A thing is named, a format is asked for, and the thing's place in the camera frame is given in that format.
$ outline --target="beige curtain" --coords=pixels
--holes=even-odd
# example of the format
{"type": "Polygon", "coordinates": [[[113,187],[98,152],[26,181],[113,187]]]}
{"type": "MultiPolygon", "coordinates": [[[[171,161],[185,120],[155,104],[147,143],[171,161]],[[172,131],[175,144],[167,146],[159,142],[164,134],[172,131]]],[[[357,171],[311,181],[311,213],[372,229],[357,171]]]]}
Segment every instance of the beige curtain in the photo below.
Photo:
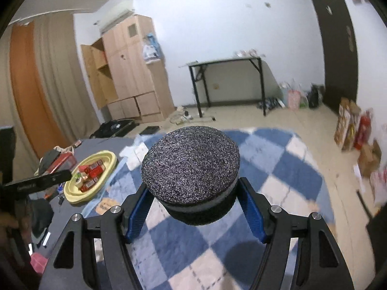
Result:
{"type": "Polygon", "coordinates": [[[14,180],[34,175],[39,161],[24,133],[14,101],[9,69],[11,27],[0,39],[0,126],[13,126],[16,132],[16,152],[13,166],[14,180]]]}
{"type": "Polygon", "coordinates": [[[78,61],[73,15],[50,13],[34,24],[36,65],[53,116],[71,143],[88,138],[99,122],[78,61]]]}

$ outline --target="silver screw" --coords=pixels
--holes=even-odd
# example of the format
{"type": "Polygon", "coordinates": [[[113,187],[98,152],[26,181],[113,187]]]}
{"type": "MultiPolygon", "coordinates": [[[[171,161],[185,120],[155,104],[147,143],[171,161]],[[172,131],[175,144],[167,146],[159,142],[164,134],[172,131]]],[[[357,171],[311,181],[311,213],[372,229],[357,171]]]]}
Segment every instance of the silver screw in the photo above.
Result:
{"type": "Polygon", "coordinates": [[[110,211],[113,213],[113,214],[117,214],[121,211],[121,206],[113,206],[110,211]]]}
{"type": "Polygon", "coordinates": [[[312,213],[312,217],[315,220],[320,220],[321,219],[321,215],[319,213],[317,213],[317,212],[312,213]]]}
{"type": "Polygon", "coordinates": [[[72,221],[78,221],[81,218],[81,214],[74,214],[71,216],[72,221]]]}
{"type": "Polygon", "coordinates": [[[282,208],[279,207],[278,205],[273,205],[273,206],[271,207],[271,211],[272,211],[273,213],[280,213],[280,212],[282,211],[282,208]]]}

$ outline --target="door handle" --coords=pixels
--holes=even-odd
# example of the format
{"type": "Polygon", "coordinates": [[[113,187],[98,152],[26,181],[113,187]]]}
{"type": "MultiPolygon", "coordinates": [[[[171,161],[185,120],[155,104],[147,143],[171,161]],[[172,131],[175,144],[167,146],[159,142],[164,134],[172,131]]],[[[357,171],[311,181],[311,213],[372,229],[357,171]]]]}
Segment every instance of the door handle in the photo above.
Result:
{"type": "Polygon", "coordinates": [[[349,41],[350,50],[351,50],[351,52],[353,52],[355,50],[355,46],[353,44],[352,31],[351,31],[349,26],[347,26],[347,33],[348,33],[348,41],[349,41]]]}

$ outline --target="red fire extinguisher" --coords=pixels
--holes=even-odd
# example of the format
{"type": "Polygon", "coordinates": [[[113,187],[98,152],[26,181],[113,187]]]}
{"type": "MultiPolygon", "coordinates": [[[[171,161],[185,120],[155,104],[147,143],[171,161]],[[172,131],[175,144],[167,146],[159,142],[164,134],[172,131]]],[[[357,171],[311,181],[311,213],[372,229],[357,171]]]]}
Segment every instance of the red fire extinguisher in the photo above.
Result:
{"type": "Polygon", "coordinates": [[[357,150],[361,150],[363,144],[368,141],[371,135],[371,113],[369,110],[366,111],[360,118],[359,129],[356,134],[355,142],[353,146],[357,150]]]}

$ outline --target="blue gripper pad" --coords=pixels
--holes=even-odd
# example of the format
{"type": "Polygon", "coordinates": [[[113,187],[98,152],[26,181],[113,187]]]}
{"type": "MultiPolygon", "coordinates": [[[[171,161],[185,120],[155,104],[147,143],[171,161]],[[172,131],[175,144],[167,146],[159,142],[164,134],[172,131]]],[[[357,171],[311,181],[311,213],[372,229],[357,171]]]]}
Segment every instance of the blue gripper pad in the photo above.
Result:
{"type": "Polygon", "coordinates": [[[133,213],[129,217],[128,231],[126,232],[125,238],[128,243],[132,243],[141,232],[144,226],[145,219],[148,216],[149,209],[152,205],[154,196],[146,189],[141,195],[133,213]]]}
{"type": "Polygon", "coordinates": [[[254,237],[258,238],[262,243],[266,243],[268,237],[264,230],[264,220],[254,199],[243,184],[238,185],[237,196],[254,237]]]}

